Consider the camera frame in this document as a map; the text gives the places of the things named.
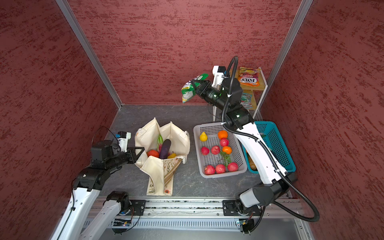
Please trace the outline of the red tomato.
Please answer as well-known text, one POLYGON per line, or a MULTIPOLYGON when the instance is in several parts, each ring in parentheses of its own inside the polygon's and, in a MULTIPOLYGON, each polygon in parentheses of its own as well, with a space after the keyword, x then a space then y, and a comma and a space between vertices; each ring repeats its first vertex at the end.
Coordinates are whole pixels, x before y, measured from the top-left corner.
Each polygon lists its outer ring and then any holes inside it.
POLYGON ((156 150, 150 150, 147 152, 147 156, 148 157, 155 157, 155 158, 159 158, 160 157, 160 153, 156 150))

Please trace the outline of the orange Fox's candy bag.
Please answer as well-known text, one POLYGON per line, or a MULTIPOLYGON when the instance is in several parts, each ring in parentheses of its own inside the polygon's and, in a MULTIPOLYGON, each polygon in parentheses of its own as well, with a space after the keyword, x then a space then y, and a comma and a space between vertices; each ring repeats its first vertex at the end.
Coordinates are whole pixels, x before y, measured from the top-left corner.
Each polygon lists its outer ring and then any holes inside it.
POLYGON ((238 80, 242 85, 256 87, 260 85, 259 73, 259 68, 240 67, 238 80))

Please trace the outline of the cream canvas tote bag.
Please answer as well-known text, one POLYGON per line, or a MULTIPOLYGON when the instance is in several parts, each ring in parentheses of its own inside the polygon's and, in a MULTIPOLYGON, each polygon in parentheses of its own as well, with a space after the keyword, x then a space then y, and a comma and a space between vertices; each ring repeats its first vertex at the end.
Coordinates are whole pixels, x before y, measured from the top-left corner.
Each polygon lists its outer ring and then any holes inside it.
POLYGON ((153 119, 138 129, 135 146, 143 147, 136 166, 149 176, 148 196, 171 196, 174 174, 180 164, 187 163, 191 148, 190 135, 173 122, 160 126, 153 119))

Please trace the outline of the purple eggplant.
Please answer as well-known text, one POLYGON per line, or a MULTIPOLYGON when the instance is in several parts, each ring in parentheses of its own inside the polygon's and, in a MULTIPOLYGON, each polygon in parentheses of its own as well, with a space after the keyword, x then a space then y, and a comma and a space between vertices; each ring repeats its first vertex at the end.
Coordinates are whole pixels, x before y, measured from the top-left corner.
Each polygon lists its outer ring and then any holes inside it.
POLYGON ((163 143, 162 149, 160 151, 160 159, 164 160, 167 159, 169 156, 170 148, 171 148, 172 142, 169 139, 166 139, 163 143))

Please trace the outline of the yellow lemon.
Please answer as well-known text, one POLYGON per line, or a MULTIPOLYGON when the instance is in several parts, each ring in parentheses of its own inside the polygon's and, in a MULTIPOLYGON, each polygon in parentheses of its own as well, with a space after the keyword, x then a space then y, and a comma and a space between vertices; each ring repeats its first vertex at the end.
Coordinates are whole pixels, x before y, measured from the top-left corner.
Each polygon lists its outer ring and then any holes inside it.
POLYGON ((176 156, 177 156, 176 153, 172 153, 171 155, 168 156, 168 159, 173 159, 173 158, 175 158, 176 156))

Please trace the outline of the green Fox's candy bag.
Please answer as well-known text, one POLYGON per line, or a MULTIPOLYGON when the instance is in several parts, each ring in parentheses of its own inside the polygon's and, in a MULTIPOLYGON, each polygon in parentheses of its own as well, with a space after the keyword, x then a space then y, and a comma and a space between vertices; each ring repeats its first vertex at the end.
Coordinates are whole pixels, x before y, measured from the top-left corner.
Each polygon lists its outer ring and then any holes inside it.
POLYGON ((196 95, 196 88, 200 85, 198 81, 204 81, 209 75, 208 74, 202 74, 199 76, 196 76, 194 79, 188 81, 181 89, 182 93, 182 102, 186 103, 189 100, 191 100, 196 95))

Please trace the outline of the pink dragon fruit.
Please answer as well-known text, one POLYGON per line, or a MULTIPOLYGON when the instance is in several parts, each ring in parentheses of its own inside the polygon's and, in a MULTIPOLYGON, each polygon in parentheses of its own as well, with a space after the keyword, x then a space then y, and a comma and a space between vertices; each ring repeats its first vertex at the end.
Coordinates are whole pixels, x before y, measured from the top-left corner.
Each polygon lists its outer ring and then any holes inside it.
POLYGON ((161 135, 159 135, 159 137, 157 139, 157 151, 158 152, 161 151, 163 143, 164 143, 163 137, 161 135))

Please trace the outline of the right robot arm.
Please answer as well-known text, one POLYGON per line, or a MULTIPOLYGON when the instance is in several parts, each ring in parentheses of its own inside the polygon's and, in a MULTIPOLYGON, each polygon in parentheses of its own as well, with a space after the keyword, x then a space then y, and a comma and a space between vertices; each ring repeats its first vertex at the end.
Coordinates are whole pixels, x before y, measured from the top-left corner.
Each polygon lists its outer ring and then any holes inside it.
POLYGON ((244 191, 236 198, 236 209, 245 214, 254 206, 267 206, 285 194, 297 181, 272 154, 263 140, 249 111, 241 105, 243 93, 240 84, 225 78, 220 90, 212 87, 210 81, 192 80, 196 94, 207 103, 222 110, 222 124, 241 142, 259 172, 261 182, 244 191))

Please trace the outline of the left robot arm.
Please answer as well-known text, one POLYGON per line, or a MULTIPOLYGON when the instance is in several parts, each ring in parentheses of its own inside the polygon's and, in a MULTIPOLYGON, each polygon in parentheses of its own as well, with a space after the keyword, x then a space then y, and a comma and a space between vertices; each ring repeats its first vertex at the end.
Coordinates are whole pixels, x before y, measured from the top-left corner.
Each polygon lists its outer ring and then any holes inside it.
POLYGON ((110 176, 125 164, 136 163, 144 151, 143 147, 128 148, 123 143, 114 144, 109 140, 93 144, 91 164, 75 179, 69 204, 51 238, 98 240, 109 225, 114 221, 121 222, 124 216, 128 216, 129 222, 136 225, 138 221, 134 220, 134 216, 143 216, 146 201, 130 201, 128 193, 113 191, 93 221, 86 228, 83 227, 110 176))

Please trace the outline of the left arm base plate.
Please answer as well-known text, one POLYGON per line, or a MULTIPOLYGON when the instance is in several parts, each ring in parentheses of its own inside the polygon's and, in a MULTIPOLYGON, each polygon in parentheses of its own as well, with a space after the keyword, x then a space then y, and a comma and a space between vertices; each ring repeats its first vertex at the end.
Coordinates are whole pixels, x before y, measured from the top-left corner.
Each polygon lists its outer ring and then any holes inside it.
POLYGON ((146 200, 125 200, 121 203, 119 216, 143 216, 146 200))

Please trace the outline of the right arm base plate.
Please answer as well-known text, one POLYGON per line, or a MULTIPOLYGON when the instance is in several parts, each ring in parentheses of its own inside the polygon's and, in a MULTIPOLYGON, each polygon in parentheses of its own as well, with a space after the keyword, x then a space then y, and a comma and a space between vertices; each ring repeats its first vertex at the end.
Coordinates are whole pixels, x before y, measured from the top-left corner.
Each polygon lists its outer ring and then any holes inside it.
POLYGON ((226 217, 243 216, 243 217, 255 217, 260 216, 262 208, 255 205, 252 207, 244 207, 239 200, 223 200, 223 214, 226 217))

